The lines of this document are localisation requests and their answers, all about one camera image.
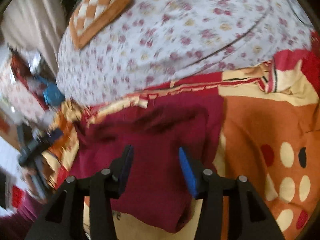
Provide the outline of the dark red garment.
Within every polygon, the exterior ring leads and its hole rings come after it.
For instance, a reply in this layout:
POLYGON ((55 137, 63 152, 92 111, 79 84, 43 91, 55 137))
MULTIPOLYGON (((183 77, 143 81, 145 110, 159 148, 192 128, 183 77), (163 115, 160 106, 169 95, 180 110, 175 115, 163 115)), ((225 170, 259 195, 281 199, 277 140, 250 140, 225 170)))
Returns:
POLYGON ((205 167, 212 167, 223 120, 223 98, 183 93, 128 107, 99 124, 76 122, 80 148, 70 174, 90 177, 109 167, 127 145, 134 149, 125 192, 112 209, 176 233, 188 221, 191 196, 178 158, 185 147, 205 167))

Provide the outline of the blue cloth item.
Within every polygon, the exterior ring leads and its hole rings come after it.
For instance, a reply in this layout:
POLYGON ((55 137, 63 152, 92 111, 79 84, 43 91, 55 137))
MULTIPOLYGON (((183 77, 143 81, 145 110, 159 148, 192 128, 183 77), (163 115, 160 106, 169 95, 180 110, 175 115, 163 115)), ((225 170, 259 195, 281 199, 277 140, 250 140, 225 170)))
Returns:
POLYGON ((55 82, 48 81, 41 76, 36 76, 36 80, 46 85, 43 90, 43 98, 46 105, 59 106, 65 100, 65 96, 60 92, 55 82))

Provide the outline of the orange red patterned bedsheet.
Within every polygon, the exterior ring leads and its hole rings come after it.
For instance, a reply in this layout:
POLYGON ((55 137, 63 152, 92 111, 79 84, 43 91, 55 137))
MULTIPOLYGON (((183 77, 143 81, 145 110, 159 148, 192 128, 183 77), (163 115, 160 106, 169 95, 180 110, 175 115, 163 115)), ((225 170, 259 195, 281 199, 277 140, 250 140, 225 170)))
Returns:
MULTIPOLYGON (((44 157, 60 186, 80 148, 76 122, 101 123, 128 107, 183 93, 223 98, 223 120, 212 168, 222 177, 246 176, 270 209, 285 239, 301 239, 319 214, 319 54, 282 50, 269 61, 239 70, 191 76, 84 108, 64 102, 53 127, 65 135, 44 157)), ((176 233, 116 212, 119 239, 192 239, 201 202, 190 202, 188 221, 176 233)))

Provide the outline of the beige curtain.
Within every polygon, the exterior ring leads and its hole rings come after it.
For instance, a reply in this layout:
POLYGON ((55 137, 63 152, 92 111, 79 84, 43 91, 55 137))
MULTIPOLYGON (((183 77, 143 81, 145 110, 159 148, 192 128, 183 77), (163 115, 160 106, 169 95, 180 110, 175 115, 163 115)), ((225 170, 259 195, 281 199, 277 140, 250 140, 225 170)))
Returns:
POLYGON ((1 35, 13 48, 38 50, 52 74, 67 27, 61 0, 12 0, 1 16, 1 35))

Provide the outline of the orange checkered cushion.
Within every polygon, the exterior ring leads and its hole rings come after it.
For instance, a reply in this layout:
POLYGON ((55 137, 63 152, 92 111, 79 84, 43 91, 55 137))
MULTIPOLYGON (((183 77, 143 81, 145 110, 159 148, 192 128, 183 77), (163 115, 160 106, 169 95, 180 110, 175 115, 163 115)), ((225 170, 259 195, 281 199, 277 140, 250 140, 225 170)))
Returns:
POLYGON ((104 27, 115 20, 132 0, 81 0, 69 20, 71 38, 81 49, 104 27))

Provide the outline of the white floral duvet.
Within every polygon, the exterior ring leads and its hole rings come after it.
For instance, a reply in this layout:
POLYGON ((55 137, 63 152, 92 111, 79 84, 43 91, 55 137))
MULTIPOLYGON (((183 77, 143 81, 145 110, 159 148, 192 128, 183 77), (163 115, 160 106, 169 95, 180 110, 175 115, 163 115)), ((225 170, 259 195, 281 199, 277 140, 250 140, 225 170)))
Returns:
POLYGON ((280 50, 310 49, 296 0, 134 0, 76 49, 67 29, 57 86, 81 105, 113 101, 184 77, 250 67, 280 50))

